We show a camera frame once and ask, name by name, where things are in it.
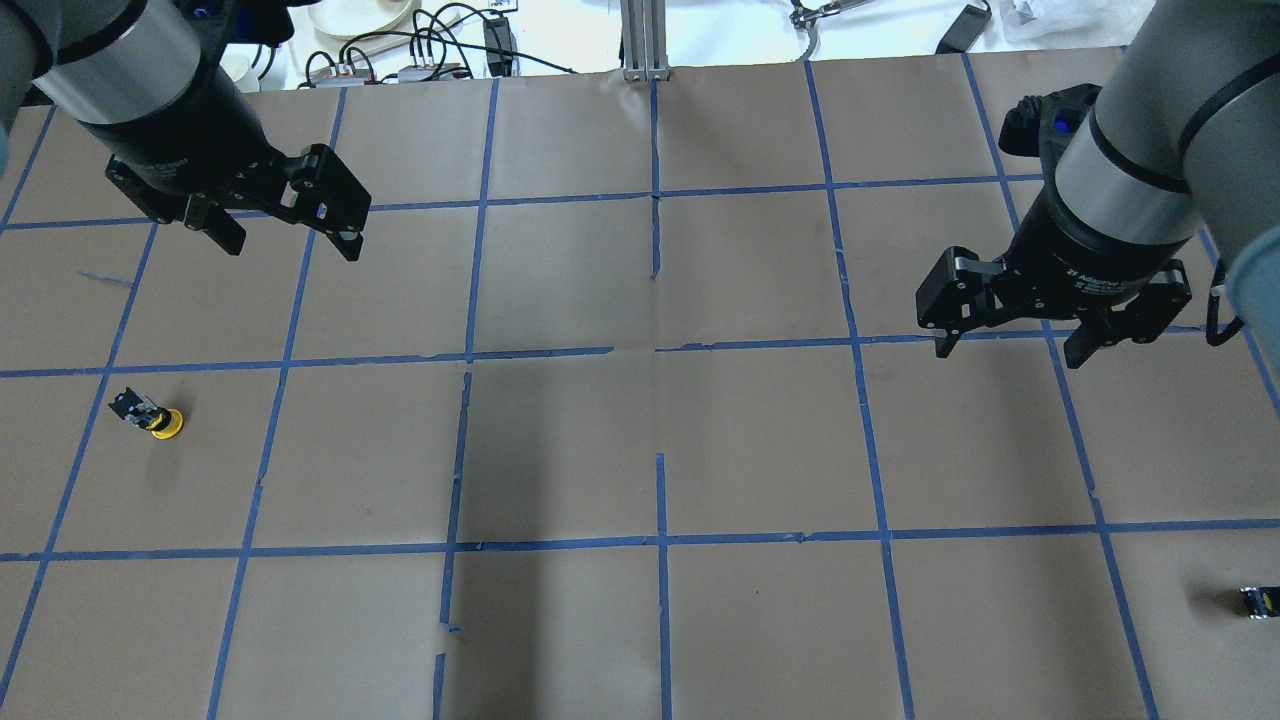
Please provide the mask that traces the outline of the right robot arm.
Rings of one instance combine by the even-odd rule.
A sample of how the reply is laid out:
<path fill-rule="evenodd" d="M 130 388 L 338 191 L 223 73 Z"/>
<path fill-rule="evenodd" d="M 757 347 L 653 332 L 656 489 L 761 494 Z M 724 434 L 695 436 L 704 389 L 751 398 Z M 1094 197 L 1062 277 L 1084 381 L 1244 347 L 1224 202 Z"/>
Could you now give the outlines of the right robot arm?
<path fill-rule="evenodd" d="M 998 147 L 1043 184 L 1001 256 L 946 249 L 919 286 L 936 356 L 1020 318 L 1076 322 L 1073 369 L 1152 342 L 1190 302 L 1178 254 L 1207 229 L 1210 342 L 1248 328 L 1276 361 L 1277 18 L 1275 1 L 1158 1 L 1105 85 L 1010 109 Z"/>

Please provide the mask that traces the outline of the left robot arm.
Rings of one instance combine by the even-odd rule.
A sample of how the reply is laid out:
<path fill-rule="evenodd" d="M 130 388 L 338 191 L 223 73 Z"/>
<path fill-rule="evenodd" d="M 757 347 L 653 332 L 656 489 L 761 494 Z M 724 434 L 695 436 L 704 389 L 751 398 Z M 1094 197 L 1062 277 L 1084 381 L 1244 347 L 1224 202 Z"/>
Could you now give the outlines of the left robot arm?
<path fill-rule="evenodd" d="M 261 211 L 360 259 L 372 199 L 334 149 L 288 156 L 172 1 L 5 1 L 3 146 L 29 87 L 110 152 L 110 182 L 151 222 L 178 222 L 232 256 Z"/>

